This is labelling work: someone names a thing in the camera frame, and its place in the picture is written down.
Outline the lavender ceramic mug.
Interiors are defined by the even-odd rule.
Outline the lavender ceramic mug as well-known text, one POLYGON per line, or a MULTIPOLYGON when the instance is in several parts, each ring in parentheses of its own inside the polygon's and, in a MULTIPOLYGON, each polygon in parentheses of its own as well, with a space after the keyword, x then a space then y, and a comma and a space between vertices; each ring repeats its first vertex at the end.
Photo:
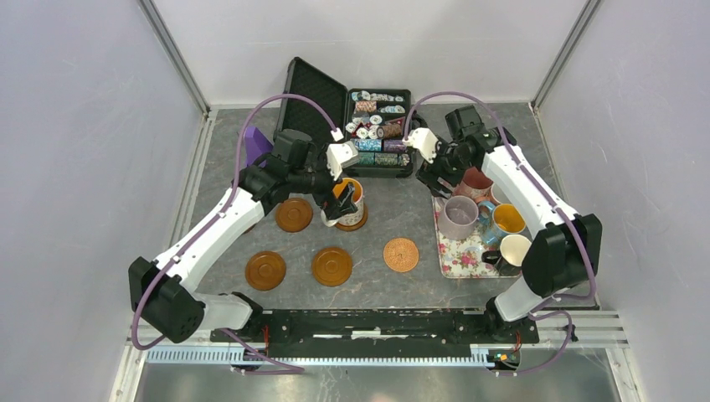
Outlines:
POLYGON ((441 235, 449 240, 464 240, 473 234, 479 216, 473 199, 457 195, 439 201, 438 206, 437 227, 441 235))

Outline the woven rattan round coaster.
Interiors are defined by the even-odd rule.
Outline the woven rattan round coaster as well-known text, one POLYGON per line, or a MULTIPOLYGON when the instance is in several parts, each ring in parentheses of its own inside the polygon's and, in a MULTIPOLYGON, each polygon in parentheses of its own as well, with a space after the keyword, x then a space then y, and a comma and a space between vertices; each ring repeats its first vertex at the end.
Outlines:
POLYGON ((394 238, 384 246, 383 260, 392 271, 405 273, 418 265, 419 250, 411 239, 394 238))

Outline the brown wooden coaster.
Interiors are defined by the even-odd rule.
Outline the brown wooden coaster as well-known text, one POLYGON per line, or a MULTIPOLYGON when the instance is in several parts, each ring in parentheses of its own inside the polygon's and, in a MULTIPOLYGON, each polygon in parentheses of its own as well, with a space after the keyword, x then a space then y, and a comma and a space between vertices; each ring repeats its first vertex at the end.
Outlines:
POLYGON ((368 221, 368 206, 366 204, 363 205, 361 208, 362 216, 359 221, 357 221, 354 224, 342 224, 342 223, 336 223, 335 227, 339 230, 345 231, 345 232, 352 232, 358 229, 361 229, 368 221))
POLYGON ((303 198, 288 198, 275 212, 277 226, 288 233, 305 229, 312 221, 312 206, 303 198))
POLYGON ((339 247, 319 250, 311 263, 311 273, 324 286, 342 285, 350 278, 352 268, 351 255, 339 247))
POLYGON ((276 252, 261 251, 248 260, 244 275, 252 288, 258 291, 270 291, 286 277, 286 262, 276 252))

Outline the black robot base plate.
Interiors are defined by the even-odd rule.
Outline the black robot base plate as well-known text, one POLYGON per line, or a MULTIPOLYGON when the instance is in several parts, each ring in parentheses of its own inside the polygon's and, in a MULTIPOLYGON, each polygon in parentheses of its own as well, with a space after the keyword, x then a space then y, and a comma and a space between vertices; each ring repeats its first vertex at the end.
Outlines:
POLYGON ((463 358, 472 345, 540 340, 527 318, 498 324, 461 308, 264 310, 235 335, 272 358, 463 358))

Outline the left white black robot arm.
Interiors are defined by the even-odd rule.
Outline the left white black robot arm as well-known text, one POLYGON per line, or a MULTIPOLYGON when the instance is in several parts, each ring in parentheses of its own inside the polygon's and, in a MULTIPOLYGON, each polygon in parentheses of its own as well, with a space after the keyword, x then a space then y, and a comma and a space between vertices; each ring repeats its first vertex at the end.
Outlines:
POLYGON ((181 343, 199 329, 228 328, 243 341, 263 330, 262 317, 241 296, 203 295, 198 284, 217 259, 248 229, 293 193, 310 194, 333 226, 355 212, 353 190, 333 192, 345 168, 359 159, 350 141, 315 143, 303 132, 284 130, 269 152, 239 167, 238 175, 217 205, 182 239, 160 255, 137 257, 128 269, 134 320, 131 340, 144 350, 139 321, 149 323, 160 339, 181 343))

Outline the floral mug orange inside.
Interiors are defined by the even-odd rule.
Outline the floral mug orange inside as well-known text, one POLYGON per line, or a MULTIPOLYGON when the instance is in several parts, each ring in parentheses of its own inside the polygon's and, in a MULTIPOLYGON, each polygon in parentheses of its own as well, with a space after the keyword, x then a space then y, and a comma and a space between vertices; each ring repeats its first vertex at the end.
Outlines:
POLYGON ((336 201, 349 200, 352 208, 348 213, 342 213, 338 220, 329 219, 326 213, 321 211, 322 223, 327 227, 336 227, 343 231, 353 231, 362 227, 367 220, 362 184, 356 179, 344 178, 332 192, 336 201))

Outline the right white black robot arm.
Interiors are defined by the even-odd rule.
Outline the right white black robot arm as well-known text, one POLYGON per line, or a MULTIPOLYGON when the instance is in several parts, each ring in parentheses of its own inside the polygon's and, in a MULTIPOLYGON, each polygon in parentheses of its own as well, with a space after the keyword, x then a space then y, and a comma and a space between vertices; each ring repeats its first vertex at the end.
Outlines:
POLYGON ((491 340, 506 341, 518 321, 534 318, 551 302, 595 297, 599 218, 579 214, 556 195, 501 123, 491 130, 482 124, 462 127, 449 142, 420 127, 407 130, 404 143, 423 158, 416 177, 433 195, 453 198, 465 171, 476 168, 502 188, 532 236, 519 279, 486 307, 483 328, 491 340))

